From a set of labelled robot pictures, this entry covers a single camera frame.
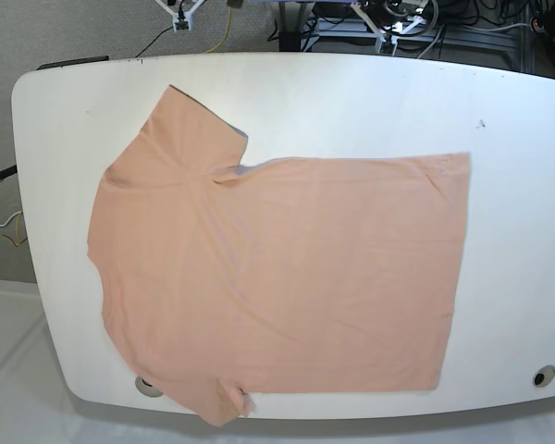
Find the peach orange T-shirt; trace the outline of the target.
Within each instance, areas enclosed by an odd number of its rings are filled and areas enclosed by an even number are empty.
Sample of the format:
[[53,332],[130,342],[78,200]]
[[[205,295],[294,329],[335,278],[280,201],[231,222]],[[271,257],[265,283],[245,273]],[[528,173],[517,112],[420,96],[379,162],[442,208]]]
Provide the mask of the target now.
[[103,174],[88,232],[131,371],[222,426],[254,393],[438,387],[470,157],[285,158],[168,87]]

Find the aluminium frame rail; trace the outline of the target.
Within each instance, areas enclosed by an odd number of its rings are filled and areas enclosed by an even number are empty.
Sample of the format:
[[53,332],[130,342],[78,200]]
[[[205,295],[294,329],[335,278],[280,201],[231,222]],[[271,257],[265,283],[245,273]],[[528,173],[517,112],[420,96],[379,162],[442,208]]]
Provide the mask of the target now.
[[400,37],[386,37],[375,34],[358,18],[317,18],[311,24],[310,35],[303,39],[302,50],[307,52],[314,44],[327,42],[368,47],[373,54],[386,56],[413,54],[417,58],[427,58],[433,55],[440,59],[441,51],[446,47],[494,53],[502,56],[511,70],[525,74],[532,74],[535,70],[532,30],[527,23],[496,29],[438,25],[417,37],[410,37],[406,30]]

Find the left table grommet hole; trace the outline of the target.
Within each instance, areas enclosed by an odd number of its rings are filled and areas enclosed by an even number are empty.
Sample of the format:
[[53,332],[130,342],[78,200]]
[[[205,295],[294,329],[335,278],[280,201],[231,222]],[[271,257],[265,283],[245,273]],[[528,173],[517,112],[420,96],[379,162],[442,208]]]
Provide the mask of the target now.
[[152,384],[147,382],[140,376],[135,378],[135,388],[144,396],[149,398],[159,398],[163,396],[163,393]]

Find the right table grommet hole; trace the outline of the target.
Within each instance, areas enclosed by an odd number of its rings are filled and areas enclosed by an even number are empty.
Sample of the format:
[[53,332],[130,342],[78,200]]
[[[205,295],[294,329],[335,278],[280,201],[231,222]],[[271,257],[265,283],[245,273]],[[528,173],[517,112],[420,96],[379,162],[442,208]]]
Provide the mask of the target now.
[[537,388],[544,388],[552,382],[555,377],[555,366],[546,365],[540,368],[533,377],[533,385]]

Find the table grommet hole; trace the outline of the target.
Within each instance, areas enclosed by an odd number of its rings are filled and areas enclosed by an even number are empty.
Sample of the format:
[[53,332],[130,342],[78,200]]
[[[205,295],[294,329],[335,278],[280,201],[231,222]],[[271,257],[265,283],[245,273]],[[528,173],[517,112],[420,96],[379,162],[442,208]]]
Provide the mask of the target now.
[[533,377],[533,385],[537,388],[544,388],[552,382],[555,377],[555,366],[546,365],[540,368]]
[[135,378],[135,388],[144,396],[149,398],[159,398],[163,396],[163,393],[152,384],[147,382],[140,376]]

